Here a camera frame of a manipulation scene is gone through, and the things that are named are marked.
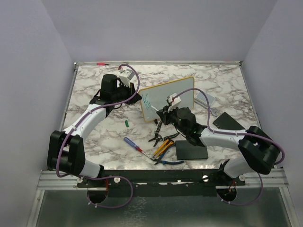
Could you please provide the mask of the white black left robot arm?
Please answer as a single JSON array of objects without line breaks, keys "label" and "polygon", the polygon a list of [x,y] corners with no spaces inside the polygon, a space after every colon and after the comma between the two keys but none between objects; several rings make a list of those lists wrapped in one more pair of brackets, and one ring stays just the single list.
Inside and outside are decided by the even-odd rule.
[{"label": "white black left robot arm", "polygon": [[105,74],[100,90],[90,100],[85,112],[63,131],[50,136],[47,166],[57,173],[83,176],[95,187],[104,182],[104,167],[85,158],[84,142],[93,129],[114,110],[116,105],[132,105],[141,100],[131,82],[134,72],[125,70],[119,76]]}]

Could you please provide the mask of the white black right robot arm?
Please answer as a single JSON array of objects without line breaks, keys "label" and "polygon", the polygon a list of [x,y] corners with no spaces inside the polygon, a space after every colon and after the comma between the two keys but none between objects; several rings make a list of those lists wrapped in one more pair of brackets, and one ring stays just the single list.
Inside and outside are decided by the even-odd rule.
[{"label": "white black right robot arm", "polygon": [[241,153],[241,157],[224,163],[223,170],[218,172],[217,179],[223,185],[230,184],[236,177],[246,173],[269,174],[282,154],[279,145],[257,126],[247,130],[211,129],[199,124],[187,107],[171,110],[165,106],[156,113],[163,124],[173,125],[194,146],[229,148]]}]

